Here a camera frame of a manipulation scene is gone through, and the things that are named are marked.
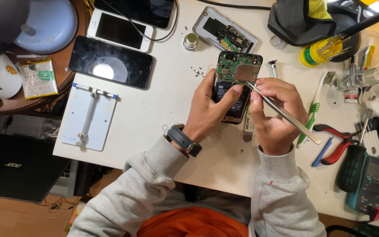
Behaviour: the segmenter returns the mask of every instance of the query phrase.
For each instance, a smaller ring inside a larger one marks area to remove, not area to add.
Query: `screwdriver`
[[[366,148],[362,146],[362,140],[363,136],[365,135],[366,127],[371,115],[372,110],[368,109],[359,143],[347,147],[346,157],[343,160],[343,163],[341,164],[340,169],[337,173],[336,184],[341,190],[347,193],[356,191],[359,185],[363,159],[366,152]]]

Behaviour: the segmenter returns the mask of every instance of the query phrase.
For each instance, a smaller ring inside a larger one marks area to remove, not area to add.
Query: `hand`
[[[309,119],[296,87],[277,78],[258,78],[256,87],[261,94],[282,102],[290,114],[305,125]],[[280,115],[267,117],[264,104],[257,92],[251,92],[249,113],[254,122],[255,135],[266,155],[279,156],[287,154],[299,130]]]
[[[234,85],[216,104],[211,99],[215,74],[216,69],[211,69],[195,90],[188,120],[182,130],[195,143],[201,142],[214,131],[242,93],[242,86]]]

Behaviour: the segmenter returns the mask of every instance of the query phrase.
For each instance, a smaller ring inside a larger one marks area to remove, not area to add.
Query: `sweatshirt cuff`
[[[164,135],[144,153],[148,167],[158,177],[173,178],[187,163],[188,157],[174,147]]]
[[[295,162],[295,146],[292,144],[291,151],[282,156],[269,156],[262,152],[258,146],[260,155],[260,171],[270,180],[278,183],[292,183],[299,178],[301,170]]]

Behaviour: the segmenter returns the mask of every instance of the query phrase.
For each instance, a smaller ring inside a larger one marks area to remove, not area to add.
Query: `pliers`
[[[348,146],[359,142],[358,140],[352,139],[352,137],[355,137],[361,133],[360,131],[355,133],[339,132],[326,124],[314,125],[313,130],[316,132],[330,132],[337,137],[343,138],[343,141],[337,146],[336,150],[331,155],[321,160],[321,164],[325,165],[336,163]]]

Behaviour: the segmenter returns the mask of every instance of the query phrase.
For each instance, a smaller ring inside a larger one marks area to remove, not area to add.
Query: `round wooden table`
[[[77,27],[76,36],[86,35],[87,27],[91,19],[91,10],[87,5],[86,0],[70,0],[70,1],[74,5],[77,12],[78,27]],[[56,79],[56,84],[58,86],[58,93],[59,93],[58,95],[45,96],[45,97],[26,100],[24,99],[23,89],[20,89],[20,91],[15,96],[9,99],[3,99],[3,100],[0,99],[0,115],[10,115],[10,114],[23,113],[30,110],[35,110],[55,100],[56,98],[59,97],[60,94],[64,93],[67,89],[69,89],[75,76],[75,72],[71,72],[68,69],[68,62],[70,61],[73,46],[74,46],[74,40],[63,50],[57,53],[48,55],[48,57],[52,60],[52,64],[54,66],[55,79]],[[16,45],[14,45],[13,48],[10,49],[9,51],[13,52],[14,54],[24,54],[24,55],[31,54],[30,52]],[[13,61],[14,64],[19,61],[24,62],[27,60],[34,60],[34,59],[24,59],[24,58],[18,59],[16,58],[16,56],[12,54],[7,54],[7,55]]]

